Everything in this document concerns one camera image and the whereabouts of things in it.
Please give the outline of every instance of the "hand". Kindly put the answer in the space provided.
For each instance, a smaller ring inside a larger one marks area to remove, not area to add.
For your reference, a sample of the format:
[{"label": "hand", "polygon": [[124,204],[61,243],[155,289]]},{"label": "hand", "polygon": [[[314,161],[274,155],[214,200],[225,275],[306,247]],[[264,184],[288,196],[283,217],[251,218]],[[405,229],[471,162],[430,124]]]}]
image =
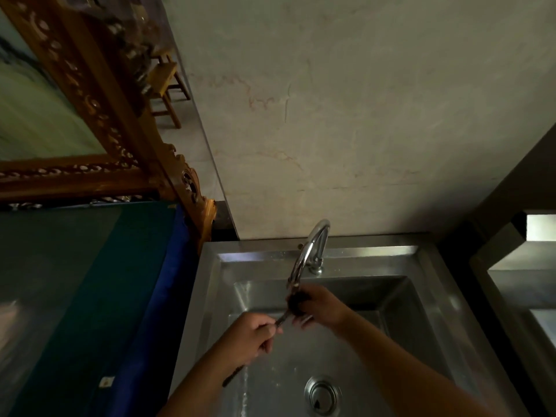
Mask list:
[{"label": "hand", "polygon": [[223,336],[213,345],[212,350],[224,357],[231,370],[249,364],[260,353],[272,351],[272,343],[276,332],[276,319],[262,313],[245,312],[224,332]]},{"label": "hand", "polygon": [[299,289],[311,296],[311,300],[299,303],[299,308],[306,315],[296,317],[293,321],[294,325],[301,324],[302,329],[306,329],[316,321],[334,330],[351,312],[349,307],[322,285],[301,284]]}]

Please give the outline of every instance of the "white wall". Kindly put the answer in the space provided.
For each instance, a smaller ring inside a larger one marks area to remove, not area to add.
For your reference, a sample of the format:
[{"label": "white wall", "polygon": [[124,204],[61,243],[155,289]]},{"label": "white wall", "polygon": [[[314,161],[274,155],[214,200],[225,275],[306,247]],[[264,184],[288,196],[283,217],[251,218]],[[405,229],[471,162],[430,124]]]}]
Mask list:
[{"label": "white wall", "polygon": [[164,0],[242,239],[442,231],[556,120],[556,0]]}]

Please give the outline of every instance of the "faucet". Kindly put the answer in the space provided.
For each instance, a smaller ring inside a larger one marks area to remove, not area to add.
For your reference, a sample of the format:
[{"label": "faucet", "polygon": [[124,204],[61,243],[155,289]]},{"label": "faucet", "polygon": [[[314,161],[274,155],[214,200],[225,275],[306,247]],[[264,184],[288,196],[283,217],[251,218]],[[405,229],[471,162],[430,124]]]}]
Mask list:
[{"label": "faucet", "polygon": [[299,288],[301,274],[305,266],[308,266],[310,273],[314,275],[323,273],[323,252],[329,231],[330,221],[321,220],[313,228],[309,237],[307,237],[307,242],[303,245],[303,249],[295,261],[294,269],[286,284],[286,287],[291,290],[292,294]]}]

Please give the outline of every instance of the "drain strainer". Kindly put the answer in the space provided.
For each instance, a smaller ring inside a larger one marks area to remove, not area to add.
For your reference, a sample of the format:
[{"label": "drain strainer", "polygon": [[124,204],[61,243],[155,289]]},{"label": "drain strainer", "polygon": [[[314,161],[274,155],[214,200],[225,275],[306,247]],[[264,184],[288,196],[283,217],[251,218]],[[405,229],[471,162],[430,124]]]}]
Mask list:
[{"label": "drain strainer", "polygon": [[305,385],[305,401],[314,416],[334,417],[340,412],[341,391],[328,376],[313,376]]}]

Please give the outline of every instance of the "stainless steel sink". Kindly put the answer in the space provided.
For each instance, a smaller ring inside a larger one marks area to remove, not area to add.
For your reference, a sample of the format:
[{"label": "stainless steel sink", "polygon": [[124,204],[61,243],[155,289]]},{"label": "stainless steel sink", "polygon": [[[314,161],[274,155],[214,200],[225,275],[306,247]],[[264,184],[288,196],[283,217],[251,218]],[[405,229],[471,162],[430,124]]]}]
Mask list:
[{"label": "stainless steel sink", "polygon": [[[303,240],[205,244],[172,380],[244,311],[278,317]],[[322,284],[407,351],[499,414],[527,415],[434,246],[419,237],[329,238]],[[288,322],[271,355],[226,387],[221,416],[393,415],[358,357],[318,325]]]}]

